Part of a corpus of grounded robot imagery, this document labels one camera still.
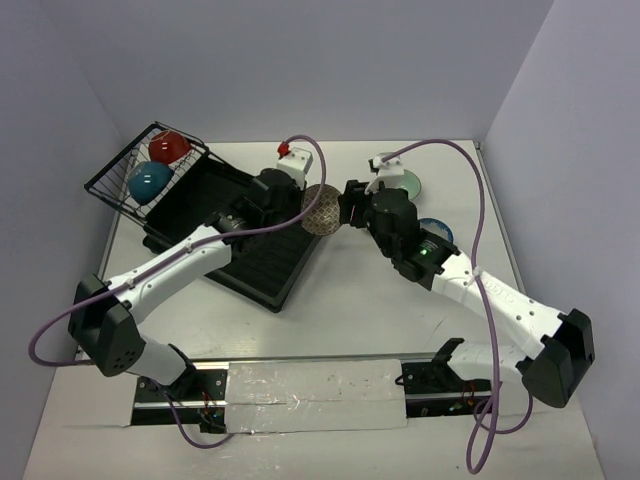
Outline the brown patterned bowl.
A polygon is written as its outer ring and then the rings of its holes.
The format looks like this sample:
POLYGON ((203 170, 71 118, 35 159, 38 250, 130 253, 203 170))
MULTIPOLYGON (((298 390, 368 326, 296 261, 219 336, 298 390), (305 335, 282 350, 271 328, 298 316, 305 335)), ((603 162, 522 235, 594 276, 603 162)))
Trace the brown patterned bowl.
POLYGON ((301 205, 306 210, 318 193, 321 193, 313 209, 302 219, 302 228, 316 236, 329 236, 341 228, 340 206, 338 198, 340 191, 331 185, 320 188, 319 184, 306 188, 301 205))

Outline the red floral bowl white inside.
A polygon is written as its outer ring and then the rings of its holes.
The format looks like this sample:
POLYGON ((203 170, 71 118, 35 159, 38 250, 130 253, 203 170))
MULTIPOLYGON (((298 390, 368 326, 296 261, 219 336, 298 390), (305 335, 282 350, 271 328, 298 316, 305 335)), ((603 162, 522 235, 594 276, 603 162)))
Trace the red floral bowl white inside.
POLYGON ((164 130, 150 140, 148 151, 151 161, 171 165, 185 157, 191 151, 191 145, 180 133, 164 130))

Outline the teal bowl tan inside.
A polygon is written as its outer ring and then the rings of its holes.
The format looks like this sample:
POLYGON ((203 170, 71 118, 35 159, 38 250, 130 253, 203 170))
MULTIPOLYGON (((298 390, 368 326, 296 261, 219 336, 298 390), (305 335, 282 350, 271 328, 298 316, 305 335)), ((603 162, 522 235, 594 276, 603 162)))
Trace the teal bowl tan inside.
POLYGON ((141 162, 128 177, 129 194, 137 204, 147 205, 162 193, 173 175, 174 171, 168 165, 153 161, 141 162))

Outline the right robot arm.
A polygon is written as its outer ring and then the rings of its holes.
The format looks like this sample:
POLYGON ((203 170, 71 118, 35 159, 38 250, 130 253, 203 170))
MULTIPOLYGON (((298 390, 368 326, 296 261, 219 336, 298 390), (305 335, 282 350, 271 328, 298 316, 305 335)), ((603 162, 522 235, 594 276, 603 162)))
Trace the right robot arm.
POLYGON ((341 223, 367 229, 406 280, 493 319, 512 342, 500 352, 505 380, 522 382, 550 407, 569 403, 595 360, 588 315, 541 304, 473 267, 457 246, 420 226, 417 208, 402 189, 371 193, 366 183, 350 180, 338 203, 341 223))

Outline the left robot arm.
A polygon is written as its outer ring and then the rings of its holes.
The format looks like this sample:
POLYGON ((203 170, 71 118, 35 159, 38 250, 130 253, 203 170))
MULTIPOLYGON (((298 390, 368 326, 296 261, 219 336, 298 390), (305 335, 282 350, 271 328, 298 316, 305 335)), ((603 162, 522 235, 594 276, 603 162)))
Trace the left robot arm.
POLYGON ((250 269, 274 235, 300 222, 305 192, 301 169, 262 170, 229 207, 152 260, 107 281, 94 275, 82 280, 69 333, 103 376, 146 377, 172 398, 188 396, 201 384, 191 360, 178 347, 142 335, 139 324, 210 272, 228 265, 250 269))

